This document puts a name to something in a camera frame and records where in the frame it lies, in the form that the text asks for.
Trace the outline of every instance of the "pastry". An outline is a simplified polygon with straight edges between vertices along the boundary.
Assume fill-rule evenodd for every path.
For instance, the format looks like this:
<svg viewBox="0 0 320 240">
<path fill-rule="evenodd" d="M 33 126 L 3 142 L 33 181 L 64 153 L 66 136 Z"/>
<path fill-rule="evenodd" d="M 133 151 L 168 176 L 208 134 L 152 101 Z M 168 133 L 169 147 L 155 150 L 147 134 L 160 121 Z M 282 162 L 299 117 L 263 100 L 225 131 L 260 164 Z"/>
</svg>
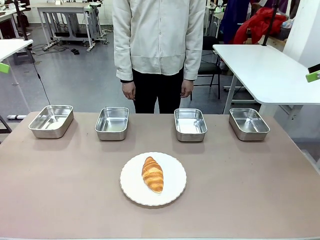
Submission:
<svg viewBox="0 0 320 240">
<path fill-rule="evenodd" d="M 164 189 L 164 173 L 161 166 L 151 157 L 147 157 L 143 168 L 142 178 L 144 183 L 155 193 L 161 193 Z"/>
</svg>

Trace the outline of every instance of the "black wristband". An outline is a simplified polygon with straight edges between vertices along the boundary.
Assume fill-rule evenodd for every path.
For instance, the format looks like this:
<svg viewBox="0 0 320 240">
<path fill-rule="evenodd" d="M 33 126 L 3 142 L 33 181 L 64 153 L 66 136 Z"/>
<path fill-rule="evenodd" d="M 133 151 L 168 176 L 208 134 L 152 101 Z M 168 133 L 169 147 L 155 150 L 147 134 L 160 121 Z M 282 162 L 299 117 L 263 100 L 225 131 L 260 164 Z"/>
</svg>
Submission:
<svg viewBox="0 0 320 240">
<path fill-rule="evenodd" d="M 133 82 L 133 80 L 130 80 L 130 81 L 120 80 L 120 82 L 121 82 L 121 83 L 123 83 L 123 84 L 128 84 L 128 83 L 132 83 L 132 82 Z"/>
</svg>

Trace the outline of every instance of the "green clamp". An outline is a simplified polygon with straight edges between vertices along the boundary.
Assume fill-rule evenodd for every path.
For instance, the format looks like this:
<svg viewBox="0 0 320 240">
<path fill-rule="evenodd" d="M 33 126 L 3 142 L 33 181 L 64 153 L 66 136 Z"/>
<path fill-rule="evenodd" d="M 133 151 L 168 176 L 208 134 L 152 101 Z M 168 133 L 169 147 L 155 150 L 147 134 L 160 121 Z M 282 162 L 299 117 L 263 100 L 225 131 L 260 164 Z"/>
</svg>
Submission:
<svg viewBox="0 0 320 240">
<path fill-rule="evenodd" d="M 307 74 L 307 75 L 305 75 L 305 77 L 306 77 L 306 80 L 308 83 L 319 80 L 320 79 L 320 70 L 312 72 L 310 74 Z"/>
<path fill-rule="evenodd" d="M 10 66 L 0 62 L 0 73 L 8 74 L 10 70 Z"/>
</svg>

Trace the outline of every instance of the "metal container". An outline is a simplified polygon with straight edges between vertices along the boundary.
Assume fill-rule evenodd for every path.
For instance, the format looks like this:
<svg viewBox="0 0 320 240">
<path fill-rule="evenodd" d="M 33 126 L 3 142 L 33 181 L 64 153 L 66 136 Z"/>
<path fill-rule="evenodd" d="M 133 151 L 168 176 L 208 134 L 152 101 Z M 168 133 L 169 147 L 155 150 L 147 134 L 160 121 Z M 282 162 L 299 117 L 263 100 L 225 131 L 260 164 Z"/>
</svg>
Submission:
<svg viewBox="0 0 320 240">
<path fill-rule="evenodd" d="M 105 107 L 96 121 L 95 131 L 101 141 L 121 141 L 126 138 L 129 109 Z"/>
<path fill-rule="evenodd" d="M 241 141 L 263 141 L 270 132 L 259 113 L 251 108 L 230 109 L 229 122 Z"/>
<path fill-rule="evenodd" d="M 29 124 L 29 129 L 36 138 L 59 139 L 74 119 L 73 109 L 69 105 L 46 106 Z"/>
<path fill-rule="evenodd" d="M 174 111 L 176 137 L 180 142 L 202 142 L 207 132 L 202 112 L 198 109 L 179 108 Z"/>
</svg>

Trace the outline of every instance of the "red jacket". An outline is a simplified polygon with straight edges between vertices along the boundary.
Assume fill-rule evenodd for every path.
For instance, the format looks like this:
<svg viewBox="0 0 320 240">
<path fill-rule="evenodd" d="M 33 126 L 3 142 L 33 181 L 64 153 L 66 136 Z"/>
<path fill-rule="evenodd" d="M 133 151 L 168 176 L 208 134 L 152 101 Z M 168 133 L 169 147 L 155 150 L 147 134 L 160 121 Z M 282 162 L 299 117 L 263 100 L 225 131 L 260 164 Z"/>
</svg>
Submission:
<svg viewBox="0 0 320 240">
<path fill-rule="evenodd" d="M 272 8 L 263 7 L 260 8 L 256 14 L 246 21 L 238 29 L 235 34 L 233 44 L 244 44 L 248 39 L 247 29 L 251 30 L 252 43 L 256 44 L 261 37 L 267 33 L 268 27 L 273 14 Z M 270 34 L 278 34 L 281 30 L 281 25 L 287 18 L 282 15 L 275 15 L 274 22 Z"/>
</svg>

